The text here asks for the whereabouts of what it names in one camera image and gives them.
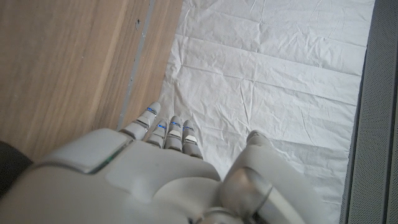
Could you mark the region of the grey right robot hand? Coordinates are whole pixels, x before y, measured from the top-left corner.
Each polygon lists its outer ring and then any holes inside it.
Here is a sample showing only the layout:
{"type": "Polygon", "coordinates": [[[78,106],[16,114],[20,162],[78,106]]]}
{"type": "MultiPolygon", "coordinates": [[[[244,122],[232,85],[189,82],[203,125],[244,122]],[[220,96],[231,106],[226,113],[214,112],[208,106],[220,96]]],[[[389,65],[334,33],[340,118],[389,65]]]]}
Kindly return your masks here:
{"type": "Polygon", "coordinates": [[[1,143],[2,223],[326,223],[321,198],[259,131],[225,178],[191,121],[153,102],[120,131],[97,129],[38,162],[1,143]]]}

